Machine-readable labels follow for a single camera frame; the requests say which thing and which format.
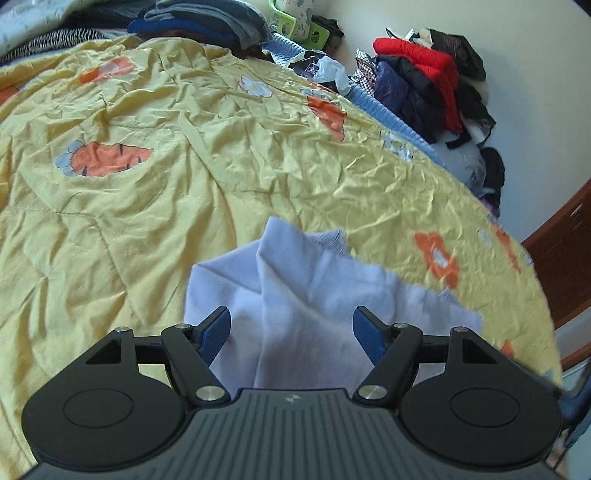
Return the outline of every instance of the bed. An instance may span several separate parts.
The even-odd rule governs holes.
[[[34,463],[32,393],[115,326],[178,323],[191,266],[271,215],[343,229],[354,257],[446,291],[560,381],[526,251],[420,142],[347,99],[181,38],[90,41],[1,73],[1,478]]]

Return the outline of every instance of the striped garment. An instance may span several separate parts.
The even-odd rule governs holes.
[[[0,66],[31,55],[75,47],[87,40],[102,40],[107,35],[91,28],[61,28],[39,35],[0,57]]]

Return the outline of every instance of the wooden baseboard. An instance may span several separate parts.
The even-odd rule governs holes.
[[[569,356],[562,359],[562,370],[567,371],[573,368],[575,365],[580,364],[584,360],[587,360],[591,356],[591,343],[588,343],[582,348],[579,348],[576,352],[571,353]]]

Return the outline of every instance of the yellow fabric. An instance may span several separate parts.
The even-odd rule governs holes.
[[[270,215],[343,228],[356,258],[437,291],[415,233],[441,235],[459,266],[453,294],[482,314],[483,337],[509,339],[517,360],[558,380],[524,250],[512,241],[517,273],[450,174],[418,150],[399,158],[379,124],[329,94],[346,111],[337,141],[301,92],[314,87],[289,70],[191,40],[135,42],[88,42],[0,75],[0,89],[28,81],[0,106],[1,478],[33,464],[20,426],[31,394],[117,325],[141,336],[180,322],[191,266],[259,238]],[[133,72],[80,83],[119,56]],[[239,85],[250,81],[271,96]],[[153,152],[127,171],[66,176],[56,158],[75,140]]]

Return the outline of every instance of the red jacket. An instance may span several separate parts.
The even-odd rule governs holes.
[[[378,55],[404,57],[429,77],[441,92],[445,102],[446,127],[455,134],[460,133],[462,121],[457,113],[456,96],[453,93],[459,84],[459,77],[451,55],[397,38],[376,38],[374,50]]]

